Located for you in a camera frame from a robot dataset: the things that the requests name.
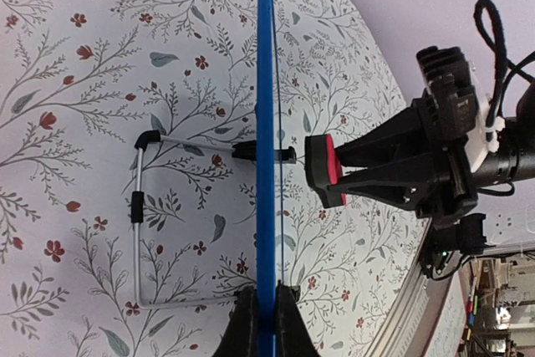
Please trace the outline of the red whiteboard eraser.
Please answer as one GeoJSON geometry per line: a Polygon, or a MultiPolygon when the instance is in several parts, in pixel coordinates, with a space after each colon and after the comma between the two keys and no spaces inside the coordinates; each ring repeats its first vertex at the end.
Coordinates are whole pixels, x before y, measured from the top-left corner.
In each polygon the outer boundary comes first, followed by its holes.
{"type": "Polygon", "coordinates": [[[304,149],[306,181],[318,195],[323,207],[329,209],[345,206],[345,194],[329,190],[330,186],[338,184],[343,175],[331,135],[307,136],[304,149]]]}

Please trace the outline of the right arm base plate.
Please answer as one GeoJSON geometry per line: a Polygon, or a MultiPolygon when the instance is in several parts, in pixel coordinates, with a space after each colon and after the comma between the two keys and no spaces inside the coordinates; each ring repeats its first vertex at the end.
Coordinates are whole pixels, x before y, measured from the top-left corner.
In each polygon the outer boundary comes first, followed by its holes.
{"type": "Polygon", "coordinates": [[[487,215],[473,213],[442,229],[432,228],[419,256],[421,273],[436,282],[453,276],[464,263],[492,248],[483,233],[487,215]]]}

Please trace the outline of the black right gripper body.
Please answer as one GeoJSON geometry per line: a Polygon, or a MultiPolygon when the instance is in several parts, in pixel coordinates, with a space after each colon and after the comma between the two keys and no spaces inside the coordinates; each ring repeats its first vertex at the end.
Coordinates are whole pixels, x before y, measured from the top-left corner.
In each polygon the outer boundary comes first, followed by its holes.
{"type": "Polygon", "coordinates": [[[518,101],[515,116],[498,116],[490,128],[485,126],[489,100],[480,90],[473,94],[474,128],[461,138],[462,145],[439,152],[447,158],[447,180],[430,189],[415,209],[437,227],[467,216],[480,195],[511,196],[516,182],[534,178],[534,85],[518,101]]]}

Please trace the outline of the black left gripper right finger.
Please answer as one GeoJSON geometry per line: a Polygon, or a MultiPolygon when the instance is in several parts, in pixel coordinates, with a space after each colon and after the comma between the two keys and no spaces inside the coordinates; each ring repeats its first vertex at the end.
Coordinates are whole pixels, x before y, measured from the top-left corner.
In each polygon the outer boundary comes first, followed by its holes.
{"type": "Polygon", "coordinates": [[[279,284],[275,303],[276,356],[319,357],[289,286],[279,284]]]}

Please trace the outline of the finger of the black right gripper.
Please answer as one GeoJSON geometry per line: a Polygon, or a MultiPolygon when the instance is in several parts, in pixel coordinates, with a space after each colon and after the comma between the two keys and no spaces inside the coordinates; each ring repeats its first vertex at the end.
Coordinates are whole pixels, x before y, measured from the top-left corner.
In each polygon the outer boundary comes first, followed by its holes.
{"type": "Polygon", "coordinates": [[[421,107],[407,107],[367,134],[337,146],[335,155],[346,167],[369,168],[406,161],[409,167],[432,169],[435,161],[425,116],[421,107]]]}
{"type": "Polygon", "coordinates": [[[354,171],[327,186],[331,192],[363,196],[404,211],[414,211],[437,184],[429,164],[423,168],[388,164],[354,171]]]}

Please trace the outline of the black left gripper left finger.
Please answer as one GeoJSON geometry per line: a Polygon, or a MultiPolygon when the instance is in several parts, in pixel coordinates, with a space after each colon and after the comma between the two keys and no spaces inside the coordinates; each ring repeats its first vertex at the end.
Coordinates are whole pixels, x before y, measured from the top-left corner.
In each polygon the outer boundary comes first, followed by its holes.
{"type": "Polygon", "coordinates": [[[237,297],[229,324],[213,357],[257,355],[257,290],[243,288],[237,297]]]}

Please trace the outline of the blue-framed whiteboard with writing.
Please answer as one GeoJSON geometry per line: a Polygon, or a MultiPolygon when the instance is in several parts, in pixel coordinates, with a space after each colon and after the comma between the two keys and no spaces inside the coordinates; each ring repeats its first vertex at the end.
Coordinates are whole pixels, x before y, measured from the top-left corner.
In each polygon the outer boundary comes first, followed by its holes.
{"type": "Polygon", "coordinates": [[[275,28],[274,0],[257,0],[257,354],[275,356],[275,28]]]}

